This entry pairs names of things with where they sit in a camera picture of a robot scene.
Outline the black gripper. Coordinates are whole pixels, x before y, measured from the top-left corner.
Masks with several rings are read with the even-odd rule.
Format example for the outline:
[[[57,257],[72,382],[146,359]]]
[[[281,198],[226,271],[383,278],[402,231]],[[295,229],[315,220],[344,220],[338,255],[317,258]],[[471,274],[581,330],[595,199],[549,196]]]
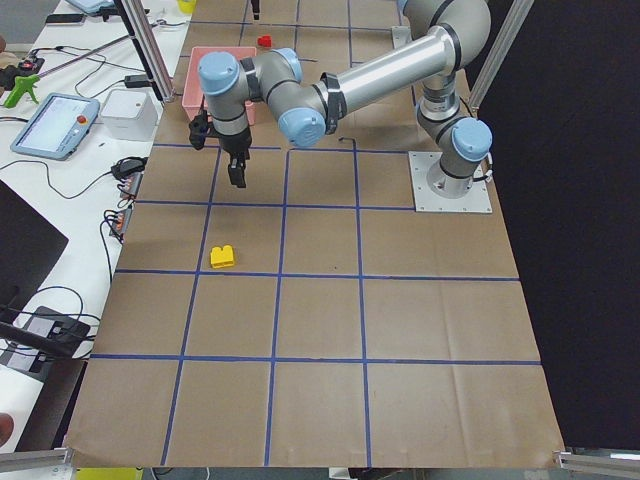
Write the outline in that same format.
[[[222,149],[231,158],[227,167],[230,183],[237,188],[245,188],[246,160],[250,158],[249,149],[251,147],[250,128],[246,127],[241,132],[232,135],[220,133],[218,140]]]

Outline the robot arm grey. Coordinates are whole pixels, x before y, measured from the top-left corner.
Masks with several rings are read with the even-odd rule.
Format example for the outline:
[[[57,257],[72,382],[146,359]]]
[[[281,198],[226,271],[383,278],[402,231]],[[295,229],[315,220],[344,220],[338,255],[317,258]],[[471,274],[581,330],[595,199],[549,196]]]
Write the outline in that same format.
[[[246,185],[251,130],[245,104],[265,103],[284,137],[308,148],[333,134],[339,121],[375,101],[420,81],[424,96],[418,119],[425,131],[459,117],[455,75],[484,47],[491,14],[484,1],[401,1],[411,39],[399,48],[339,74],[325,72],[305,86],[297,54],[274,49],[242,60],[228,52],[211,52],[198,64],[203,106],[190,122],[193,148],[207,138],[219,141],[230,156],[232,185]]]

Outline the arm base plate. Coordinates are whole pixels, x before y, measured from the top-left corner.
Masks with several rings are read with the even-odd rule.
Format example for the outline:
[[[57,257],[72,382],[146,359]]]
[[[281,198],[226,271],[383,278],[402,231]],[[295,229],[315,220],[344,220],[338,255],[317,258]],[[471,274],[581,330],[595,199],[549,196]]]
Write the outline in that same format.
[[[441,152],[409,151],[410,176],[415,211],[435,214],[483,214],[493,212],[483,171],[477,166],[472,177],[448,176],[440,165]]]

